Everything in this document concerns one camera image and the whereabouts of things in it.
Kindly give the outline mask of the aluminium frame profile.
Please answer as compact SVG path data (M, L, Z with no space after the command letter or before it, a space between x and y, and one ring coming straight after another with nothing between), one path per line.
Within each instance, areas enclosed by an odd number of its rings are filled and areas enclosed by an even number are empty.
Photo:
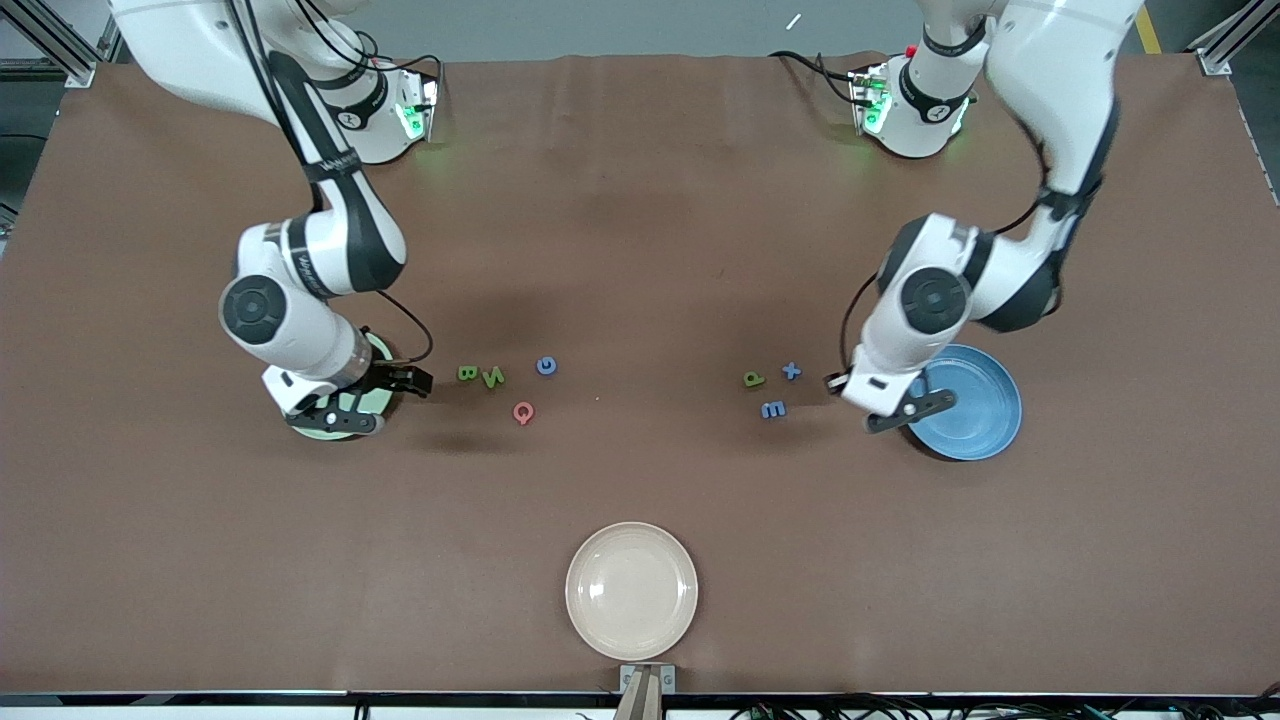
M1203 76L1230 76L1230 60L1276 17L1280 0L1247 0L1238 12L1188 44L1185 51L1196 58Z
M101 54L46 0L0 0L0 19L36 51L35 56L19 56L0 40L0 79L51 81L60 76L68 88L92 85Z

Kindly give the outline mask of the brown table cover mat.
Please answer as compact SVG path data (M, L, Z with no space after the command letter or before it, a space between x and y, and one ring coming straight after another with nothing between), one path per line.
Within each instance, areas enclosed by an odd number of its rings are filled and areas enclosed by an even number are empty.
M1280 208L1228 79L1125 56L1116 86L1061 310L964 337L1021 430L941 462L822 380L905 222L1030 202L989 96L902 161L776 59L451 67L438 142L370 172L436 388L325 443L218 322L241 232L308 206L283 137L100 70L0 260L0 692L613 685L564 574L628 520L698 566L685 691L1279 682Z

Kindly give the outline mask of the light green round plate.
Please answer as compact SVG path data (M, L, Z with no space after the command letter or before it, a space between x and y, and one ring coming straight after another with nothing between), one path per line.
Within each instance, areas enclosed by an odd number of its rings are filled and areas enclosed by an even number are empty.
M371 332L366 336L372 346L372 356L375 359L383 360L392 357L392 352L387 342ZM388 389L371 389L361 395L358 398L352 389L343 389L337 395L326 396L321 402L316 404L316 409L323 407L325 411L339 409L342 411L358 411L385 416L388 414L388 407L392 405L392 400L393 393ZM357 434L352 432L311 429L293 425L291 425L291 428L303 437L324 442L347 441L357 437Z

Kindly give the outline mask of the beige round plate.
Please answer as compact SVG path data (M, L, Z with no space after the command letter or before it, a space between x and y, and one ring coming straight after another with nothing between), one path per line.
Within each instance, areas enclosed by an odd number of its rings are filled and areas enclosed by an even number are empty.
M691 553L668 530L644 521L594 532L564 579L564 606L579 637L622 664L676 647L692 625L698 601Z

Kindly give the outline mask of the grey base connector bracket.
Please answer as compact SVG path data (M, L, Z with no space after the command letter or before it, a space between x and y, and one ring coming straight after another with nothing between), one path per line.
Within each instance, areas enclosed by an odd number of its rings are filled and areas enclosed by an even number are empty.
M410 142L430 138L440 82L435 76L401 70L396 111Z
M893 104L890 92L888 63L847 73L854 120L861 135L879 135Z

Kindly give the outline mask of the blue round plate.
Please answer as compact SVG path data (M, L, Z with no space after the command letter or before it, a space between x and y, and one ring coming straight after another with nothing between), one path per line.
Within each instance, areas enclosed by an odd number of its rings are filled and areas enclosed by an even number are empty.
M1021 396L1010 372L992 355L966 345L947 346L911 387L914 395L936 389L955 395L955 406L906 425L906 433L932 454L982 461L1015 441Z

